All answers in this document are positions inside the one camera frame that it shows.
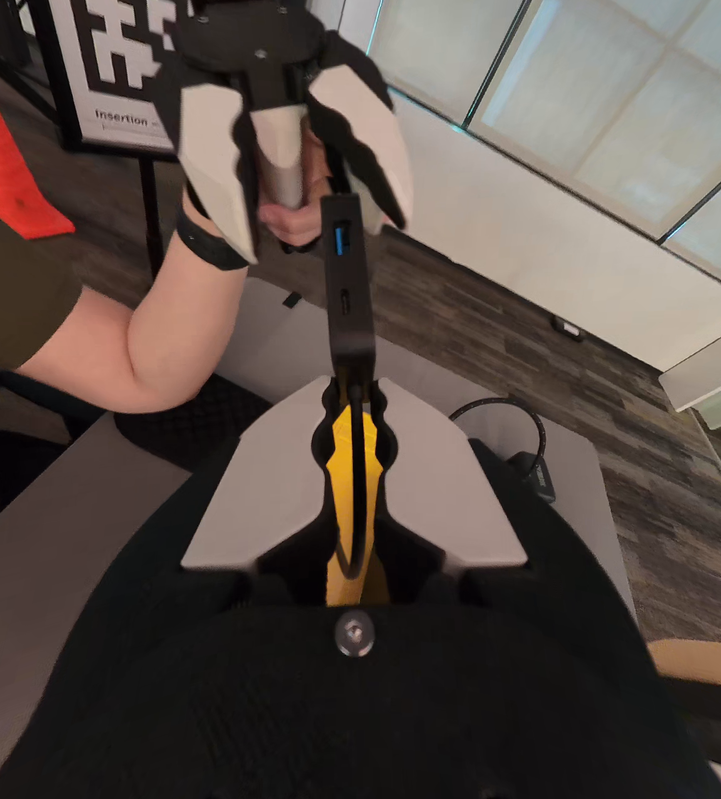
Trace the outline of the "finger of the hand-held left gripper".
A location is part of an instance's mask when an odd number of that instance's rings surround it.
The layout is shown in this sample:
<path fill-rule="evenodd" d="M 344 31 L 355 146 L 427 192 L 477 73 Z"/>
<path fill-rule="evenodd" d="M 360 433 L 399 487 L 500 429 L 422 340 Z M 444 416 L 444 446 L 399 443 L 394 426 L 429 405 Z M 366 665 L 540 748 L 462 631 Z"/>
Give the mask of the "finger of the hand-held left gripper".
<path fill-rule="evenodd" d="M 244 98 L 212 83 L 181 91 L 178 156 L 207 216 L 231 249 L 257 262 L 256 136 Z"/>
<path fill-rule="evenodd" d="M 398 230 L 413 215 L 413 175 L 402 130 L 372 62 L 322 69 L 307 90 L 312 132 L 339 157 Z"/>

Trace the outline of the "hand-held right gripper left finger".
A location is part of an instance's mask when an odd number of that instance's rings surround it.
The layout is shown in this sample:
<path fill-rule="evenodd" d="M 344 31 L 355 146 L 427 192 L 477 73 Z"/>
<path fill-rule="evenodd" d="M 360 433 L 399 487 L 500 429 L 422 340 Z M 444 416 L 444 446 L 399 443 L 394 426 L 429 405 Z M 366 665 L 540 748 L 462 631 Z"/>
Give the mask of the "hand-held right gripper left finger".
<path fill-rule="evenodd" d="M 240 437 L 182 557 L 186 571 L 326 573 L 338 543 L 327 464 L 334 379 L 321 375 Z"/>

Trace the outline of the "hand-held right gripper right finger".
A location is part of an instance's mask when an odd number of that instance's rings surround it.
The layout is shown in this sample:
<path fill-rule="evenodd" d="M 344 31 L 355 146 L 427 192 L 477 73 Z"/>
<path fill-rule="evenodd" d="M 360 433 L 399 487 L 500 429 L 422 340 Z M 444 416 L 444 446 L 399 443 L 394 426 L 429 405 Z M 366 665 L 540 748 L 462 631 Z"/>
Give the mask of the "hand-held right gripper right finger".
<path fill-rule="evenodd" d="M 373 393 L 382 472 L 374 546 L 388 578 L 521 567 L 527 555 L 466 435 L 387 377 Z"/>

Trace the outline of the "yellow plastic bin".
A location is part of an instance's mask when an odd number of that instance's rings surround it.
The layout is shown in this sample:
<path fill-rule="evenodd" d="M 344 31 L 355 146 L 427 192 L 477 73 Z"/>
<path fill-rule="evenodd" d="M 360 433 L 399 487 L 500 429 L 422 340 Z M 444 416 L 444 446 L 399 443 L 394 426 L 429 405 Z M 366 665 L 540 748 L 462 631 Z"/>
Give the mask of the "yellow plastic bin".
<path fill-rule="evenodd" d="M 341 570 L 339 556 L 352 555 L 352 425 L 345 409 L 333 425 L 335 452 L 327 462 L 339 528 L 338 546 L 327 565 L 326 603 L 329 606 L 387 605 L 390 596 L 382 563 L 375 550 L 375 505 L 382 466 L 376 458 L 377 431 L 368 412 L 364 413 L 367 477 L 367 529 L 364 564 L 358 577 L 349 580 Z"/>

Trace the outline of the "person's left forearm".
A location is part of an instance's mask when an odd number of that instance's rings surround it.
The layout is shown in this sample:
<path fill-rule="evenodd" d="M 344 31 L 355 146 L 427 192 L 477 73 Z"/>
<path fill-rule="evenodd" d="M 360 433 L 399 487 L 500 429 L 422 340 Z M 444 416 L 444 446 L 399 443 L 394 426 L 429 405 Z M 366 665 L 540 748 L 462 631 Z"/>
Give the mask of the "person's left forearm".
<path fill-rule="evenodd" d="M 60 327 L 16 373 L 110 412 L 178 407 L 220 361 L 247 274 L 247 268 L 218 269 L 173 234 L 135 310 L 84 288 Z"/>

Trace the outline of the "person's left hand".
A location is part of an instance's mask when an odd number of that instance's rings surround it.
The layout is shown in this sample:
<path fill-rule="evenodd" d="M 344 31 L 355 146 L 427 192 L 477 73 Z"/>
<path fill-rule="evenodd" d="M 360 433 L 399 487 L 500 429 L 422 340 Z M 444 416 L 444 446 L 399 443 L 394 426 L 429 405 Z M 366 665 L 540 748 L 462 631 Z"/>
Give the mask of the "person's left hand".
<path fill-rule="evenodd" d="M 332 194 L 332 171 L 323 142 L 312 132 L 308 121 L 302 129 L 300 174 L 304 204 L 298 209 L 274 202 L 263 175 L 260 175 L 258 219 L 275 237 L 294 248 L 311 245 L 322 234 L 321 199 Z"/>

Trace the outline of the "black wristband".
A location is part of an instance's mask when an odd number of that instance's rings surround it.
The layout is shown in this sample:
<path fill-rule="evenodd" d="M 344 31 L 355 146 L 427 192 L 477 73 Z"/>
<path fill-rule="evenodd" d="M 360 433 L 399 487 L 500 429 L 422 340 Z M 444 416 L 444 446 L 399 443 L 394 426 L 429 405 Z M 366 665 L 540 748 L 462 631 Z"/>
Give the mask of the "black wristband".
<path fill-rule="evenodd" d="M 249 266 L 249 261 L 218 231 L 190 184 L 186 184 L 176 212 L 175 233 L 191 253 L 222 272 Z"/>

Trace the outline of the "black mesh pad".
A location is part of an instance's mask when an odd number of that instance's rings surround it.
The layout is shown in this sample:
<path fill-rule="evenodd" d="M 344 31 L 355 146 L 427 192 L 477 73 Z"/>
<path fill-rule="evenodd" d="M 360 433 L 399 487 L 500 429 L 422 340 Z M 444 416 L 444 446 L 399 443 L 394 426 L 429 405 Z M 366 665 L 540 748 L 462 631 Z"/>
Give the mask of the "black mesh pad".
<path fill-rule="evenodd" d="M 212 375 L 188 402 L 163 412 L 115 413 L 116 429 L 131 444 L 193 472 L 240 436 L 272 404 L 259 395 Z"/>

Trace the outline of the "black white marker sign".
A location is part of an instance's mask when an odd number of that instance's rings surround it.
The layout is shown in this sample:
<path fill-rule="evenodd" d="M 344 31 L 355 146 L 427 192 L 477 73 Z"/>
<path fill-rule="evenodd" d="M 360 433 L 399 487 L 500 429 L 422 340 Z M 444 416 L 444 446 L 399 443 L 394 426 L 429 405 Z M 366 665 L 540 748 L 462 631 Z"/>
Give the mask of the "black white marker sign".
<path fill-rule="evenodd" d="M 176 23 L 191 10 L 173 1 L 27 2 L 55 104 L 57 134 L 69 152 L 137 161 L 152 275 L 164 243 L 155 163 L 173 146 L 149 100 Z"/>

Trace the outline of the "frosted glass window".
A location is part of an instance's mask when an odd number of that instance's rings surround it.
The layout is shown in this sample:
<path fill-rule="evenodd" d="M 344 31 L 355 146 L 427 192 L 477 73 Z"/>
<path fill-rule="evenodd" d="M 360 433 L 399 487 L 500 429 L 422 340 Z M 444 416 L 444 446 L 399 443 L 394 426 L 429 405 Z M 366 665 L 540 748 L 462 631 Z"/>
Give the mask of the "frosted glass window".
<path fill-rule="evenodd" d="M 401 93 L 721 282 L 721 1 L 390 1 Z"/>

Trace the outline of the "tan flat board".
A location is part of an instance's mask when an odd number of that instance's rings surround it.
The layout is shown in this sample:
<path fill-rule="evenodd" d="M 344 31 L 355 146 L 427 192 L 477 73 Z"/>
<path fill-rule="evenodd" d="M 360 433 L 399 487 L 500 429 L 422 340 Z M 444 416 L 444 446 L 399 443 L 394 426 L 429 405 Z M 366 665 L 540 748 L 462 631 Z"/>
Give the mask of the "tan flat board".
<path fill-rule="evenodd" d="M 649 643 L 648 650 L 665 677 L 721 685 L 721 643 L 666 639 Z"/>

